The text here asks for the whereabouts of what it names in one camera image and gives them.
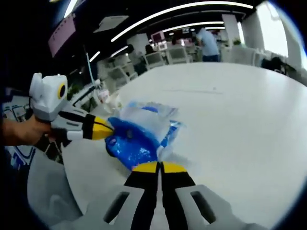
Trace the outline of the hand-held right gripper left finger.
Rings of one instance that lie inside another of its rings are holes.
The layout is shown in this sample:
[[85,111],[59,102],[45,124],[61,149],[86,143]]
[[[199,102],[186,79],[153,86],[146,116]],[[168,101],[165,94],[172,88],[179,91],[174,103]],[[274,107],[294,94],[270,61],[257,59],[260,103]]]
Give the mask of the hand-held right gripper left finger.
[[117,185],[88,205],[80,230],[148,230],[154,214],[157,161],[133,168],[123,185]]

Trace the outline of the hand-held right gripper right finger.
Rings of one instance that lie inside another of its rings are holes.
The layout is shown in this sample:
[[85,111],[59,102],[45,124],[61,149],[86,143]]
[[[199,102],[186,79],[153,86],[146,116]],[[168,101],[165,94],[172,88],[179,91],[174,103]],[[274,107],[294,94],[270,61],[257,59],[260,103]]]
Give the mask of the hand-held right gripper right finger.
[[163,207],[171,230],[261,230],[236,217],[229,202],[208,187],[196,185],[178,164],[161,162]]

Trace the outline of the person's left hand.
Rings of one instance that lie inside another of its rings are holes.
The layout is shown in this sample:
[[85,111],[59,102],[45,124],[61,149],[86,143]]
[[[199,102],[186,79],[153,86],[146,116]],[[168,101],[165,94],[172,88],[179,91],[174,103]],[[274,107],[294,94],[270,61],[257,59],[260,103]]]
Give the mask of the person's left hand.
[[41,121],[34,115],[25,122],[25,142],[28,145],[35,145],[43,136],[51,132],[51,124]]

